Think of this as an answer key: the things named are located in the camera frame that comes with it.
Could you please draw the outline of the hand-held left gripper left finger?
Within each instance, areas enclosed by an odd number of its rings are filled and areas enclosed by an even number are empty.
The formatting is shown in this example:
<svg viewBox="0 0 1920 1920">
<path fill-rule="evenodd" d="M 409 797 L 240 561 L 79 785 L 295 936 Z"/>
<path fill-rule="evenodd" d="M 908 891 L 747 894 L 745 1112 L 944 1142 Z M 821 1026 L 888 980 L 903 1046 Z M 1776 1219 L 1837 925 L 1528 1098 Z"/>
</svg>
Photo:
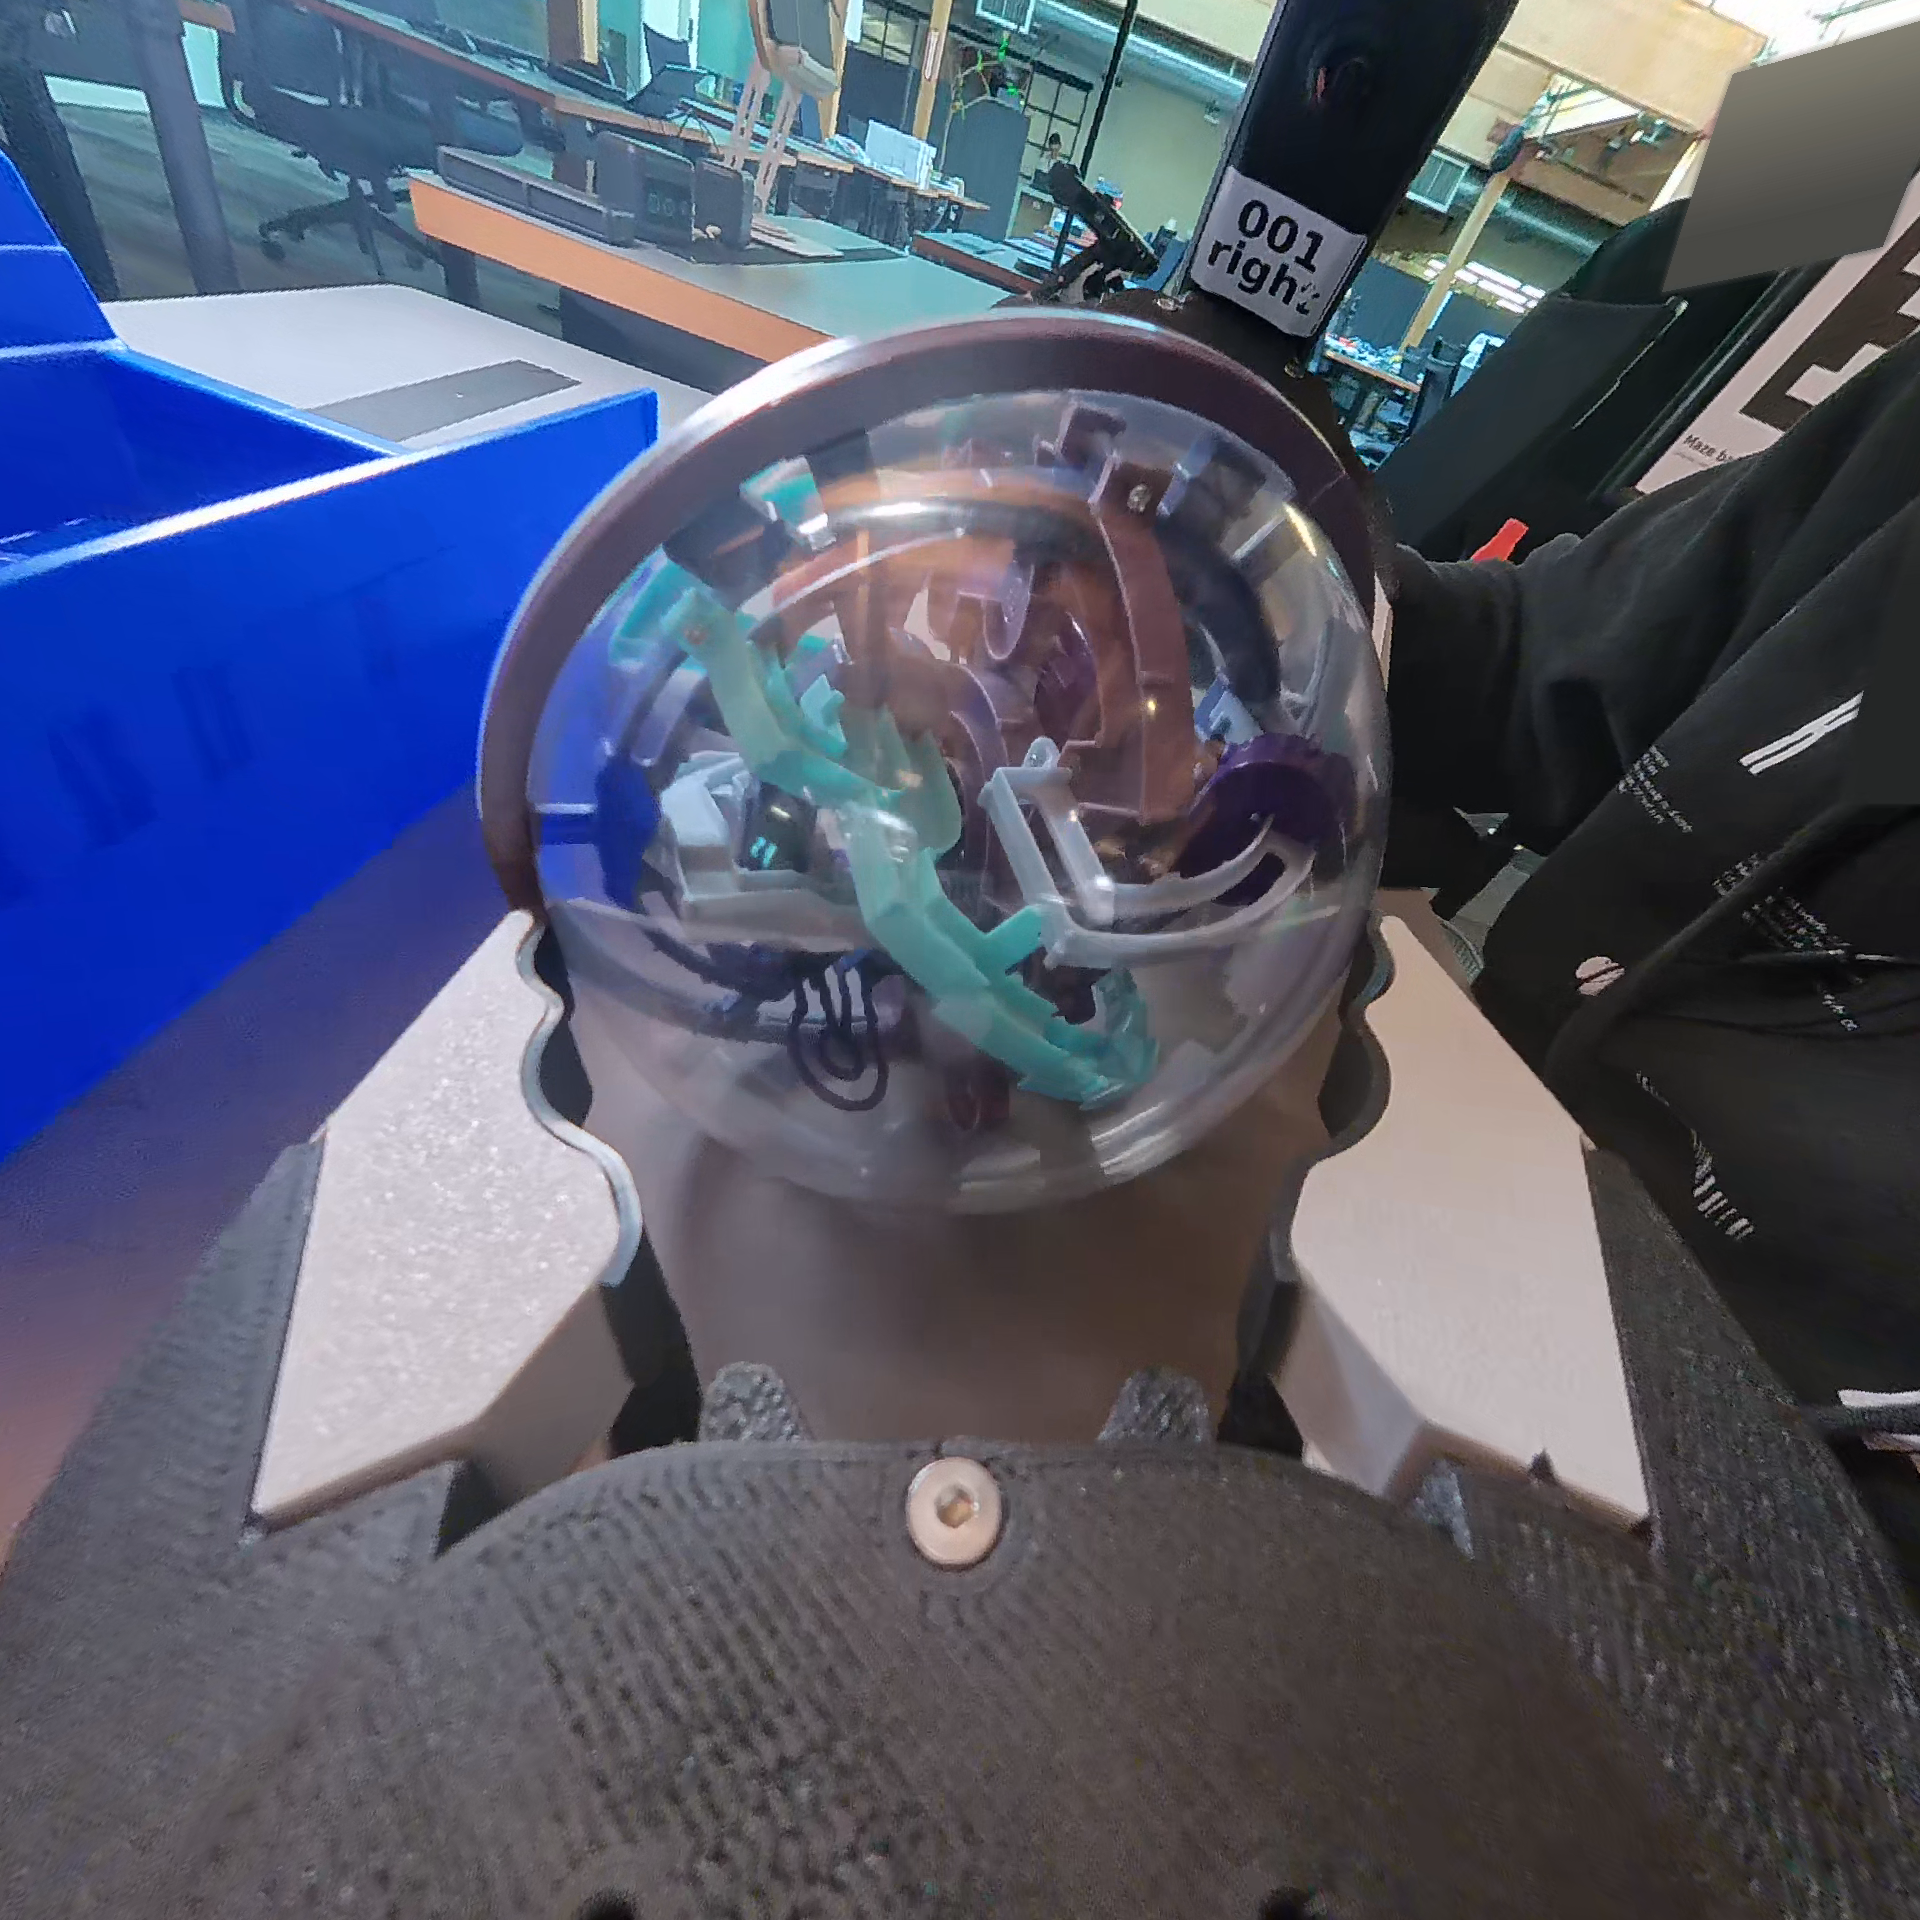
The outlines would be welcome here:
<svg viewBox="0 0 1920 1920">
<path fill-rule="evenodd" d="M 541 933 L 507 917 L 316 1134 L 252 1506 L 287 1526 L 436 1466 L 513 1502 L 571 1473 L 686 1338 Z"/>
</svg>

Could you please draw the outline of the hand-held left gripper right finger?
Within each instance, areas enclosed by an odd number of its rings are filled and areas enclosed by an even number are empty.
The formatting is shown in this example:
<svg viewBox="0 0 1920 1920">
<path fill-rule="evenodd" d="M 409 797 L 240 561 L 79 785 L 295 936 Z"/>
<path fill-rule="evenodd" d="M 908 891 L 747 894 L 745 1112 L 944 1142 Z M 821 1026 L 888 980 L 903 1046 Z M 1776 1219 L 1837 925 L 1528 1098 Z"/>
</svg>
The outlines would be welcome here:
<svg viewBox="0 0 1920 1920">
<path fill-rule="evenodd" d="M 1441 1460 L 1648 1523 L 1588 1142 L 1428 944 L 1377 917 L 1340 1006 L 1328 1145 L 1265 1242 L 1265 1355 L 1309 1470 L 1407 1502 Z"/>
</svg>

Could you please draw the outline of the blue plastic bin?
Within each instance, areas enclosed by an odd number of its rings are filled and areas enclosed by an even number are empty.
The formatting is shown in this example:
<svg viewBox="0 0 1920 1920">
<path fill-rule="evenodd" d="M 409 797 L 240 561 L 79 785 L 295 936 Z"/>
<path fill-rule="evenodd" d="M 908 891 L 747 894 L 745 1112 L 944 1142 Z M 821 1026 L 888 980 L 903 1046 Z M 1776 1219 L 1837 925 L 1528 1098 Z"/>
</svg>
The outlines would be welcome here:
<svg viewBox="0 0 1920 1920">
<path fill-rule="evenodd" d="M 5 161 L 5 1154 L 468 782 L 524 590 L 659 428 L 404 449 L 136 352 Z"/>
</svg>

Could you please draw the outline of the clear plastic maze ball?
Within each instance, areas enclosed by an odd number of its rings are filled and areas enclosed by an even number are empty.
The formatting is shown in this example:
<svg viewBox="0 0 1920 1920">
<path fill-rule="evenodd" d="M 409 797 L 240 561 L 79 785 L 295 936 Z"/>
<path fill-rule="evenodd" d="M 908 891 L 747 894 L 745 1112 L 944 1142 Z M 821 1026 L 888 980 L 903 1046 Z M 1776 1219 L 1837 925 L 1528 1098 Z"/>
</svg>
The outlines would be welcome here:
<svg viewBox="0 0 1920 1920">
<path fill-rule="evenodd" d="M 477 818 L 704 1136 L 837 1197 L 1036 1209 L 1208 1138 L 1341 989 L 1384 621 L 1301 376 L 1040 305 L 824 344 L 551 552 Z"/>
</svg>

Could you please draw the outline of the black backpack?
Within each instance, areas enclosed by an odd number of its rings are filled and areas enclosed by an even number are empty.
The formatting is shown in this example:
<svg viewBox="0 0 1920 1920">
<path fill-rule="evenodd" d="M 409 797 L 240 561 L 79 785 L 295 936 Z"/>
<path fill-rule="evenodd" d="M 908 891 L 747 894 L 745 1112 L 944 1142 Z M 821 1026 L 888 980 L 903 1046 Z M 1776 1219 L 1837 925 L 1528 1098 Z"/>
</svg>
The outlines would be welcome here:
<svg viewBox="0 0 1920 1920">
<path fill-rule="evenodd" d="M 1840 793 L 1863 692 L 1727 692 L 1495 928 L 1481 998 L 1803 1404 L 1915 1422 L 1915 806 Z"/>
</svg>

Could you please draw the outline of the black-framed marker sign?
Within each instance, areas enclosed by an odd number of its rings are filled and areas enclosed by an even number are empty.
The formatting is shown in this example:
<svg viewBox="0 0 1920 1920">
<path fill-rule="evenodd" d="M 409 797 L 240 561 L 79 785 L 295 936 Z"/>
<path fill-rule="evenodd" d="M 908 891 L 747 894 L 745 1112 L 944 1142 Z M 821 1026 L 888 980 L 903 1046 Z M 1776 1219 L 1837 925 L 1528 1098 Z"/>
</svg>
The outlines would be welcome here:
<svg viewBox="0 0 1920 1920">
<path fill-rule="evenodd" d="M 1734 350 L 1733 369 L 1711 376 L 1711 392 L 1684 400 L 1672 425 L 1660 425 L 1637 494 L 1665 489 L 1769 449 L 1852 378 L 1917 330 L 1917 181 L 1878 251 L 1836 260 L 1756 344 Z"/>
</svg>

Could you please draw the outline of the long pale desk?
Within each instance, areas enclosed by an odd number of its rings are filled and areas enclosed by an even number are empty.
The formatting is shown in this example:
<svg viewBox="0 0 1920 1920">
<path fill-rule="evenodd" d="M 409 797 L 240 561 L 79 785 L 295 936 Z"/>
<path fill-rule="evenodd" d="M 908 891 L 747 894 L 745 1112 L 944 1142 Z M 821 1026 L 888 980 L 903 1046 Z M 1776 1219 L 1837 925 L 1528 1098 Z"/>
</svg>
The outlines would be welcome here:
<svg viewBox="0 0 1920 1920">
<path fill-rule="evenodd" d="M 693 262 L 659 248 L 611 248 L 476 200 L 436 176 L 412 179 L 416 226 L 454 253 L 773 364 L 835 338 L 988 317 L 996 290 L 921 256 L 801 260 L 780 267 Z"/>
</svg>

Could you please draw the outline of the black office chair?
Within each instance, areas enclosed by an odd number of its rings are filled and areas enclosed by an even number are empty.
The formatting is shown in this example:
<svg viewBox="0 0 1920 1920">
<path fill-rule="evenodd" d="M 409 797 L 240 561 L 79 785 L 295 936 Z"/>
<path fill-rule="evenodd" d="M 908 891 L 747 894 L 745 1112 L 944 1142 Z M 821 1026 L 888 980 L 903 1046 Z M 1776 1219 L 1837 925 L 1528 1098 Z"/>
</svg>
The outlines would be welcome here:
<svg viewBox="0 0 1920 1920">
<path fill-rule="evenodd" d="M 360 77 L 342 33 L 293 4 L 228 2 L 231 33 L 219 53 L 223 105 L 245 129 L 313 161 L 342 194 L 281 213 L 255 228 L 264 258 L 323 226 L 349 228 L 384 280 L 380 243 L 391 240 L 412 267 L 440 265 L 436 243 L 400 225 L 409 173 L 430 169 L 438 144 L 428 118 L 393 107 Z"/>
</svg>

